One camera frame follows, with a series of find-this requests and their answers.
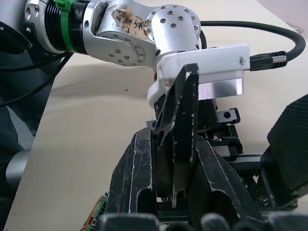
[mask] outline cable connector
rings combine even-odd
[[[250,57],[250,71],[269,70],[287,65],[287,53],[285,51],[258,54]]]

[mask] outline screw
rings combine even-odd
[[[269,205],[269,200],[265,196],[259,196],[258,201],[260,202],[261,205],[263,206],[268,206]]]
[[[92,221],[92,226],[96,226],[96,224],[97,224],[97,219],[94,219],[93,221]]]

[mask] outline green strap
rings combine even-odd
[[[56,7],[61,10],[61,30],[62,30],[62,37],[64,43],[69,51],[76,52],[71,39],[69,38],[68,32],[68,16],[71,12],[71,6],[75,2],[75,0],[53,0],[56,3]]]

